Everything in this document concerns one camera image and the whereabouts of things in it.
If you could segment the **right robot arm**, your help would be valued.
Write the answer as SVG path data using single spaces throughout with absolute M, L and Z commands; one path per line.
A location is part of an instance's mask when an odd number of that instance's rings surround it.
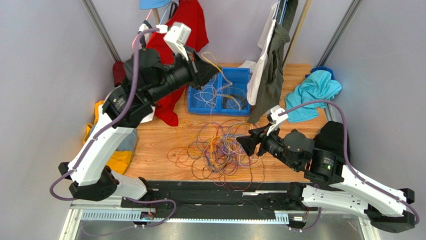
M 412 209 L 415 193 L 394 189 L 350 168 L 338 155 L 315 147 L 297 130 L 285 137 L 267 126 L 237 137 L 248 156 L 270 154 L 295 172 L 303 172 L 309 184 L 291 182 L 285 204 L 294 210 L 332 209 L 368 220 L 382 231 L 401 233 L 413 229 L 419 216 Z

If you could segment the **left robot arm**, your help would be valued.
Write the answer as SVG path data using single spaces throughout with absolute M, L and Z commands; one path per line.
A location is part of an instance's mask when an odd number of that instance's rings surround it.
M 146 180 L 122 175 L 107 162 L 159 100 L 187 85 L 200 90 L 220 71 L 190 47 L 175 54 L 172 64 L 163 64 L 155 49 L 139 49 L 124 66 L 126 77 L 105 99 L 83 148 L 73 161 L 58 167 L 62 178 L 71 180 L 72 200 L 140 200 L 149 191 Z

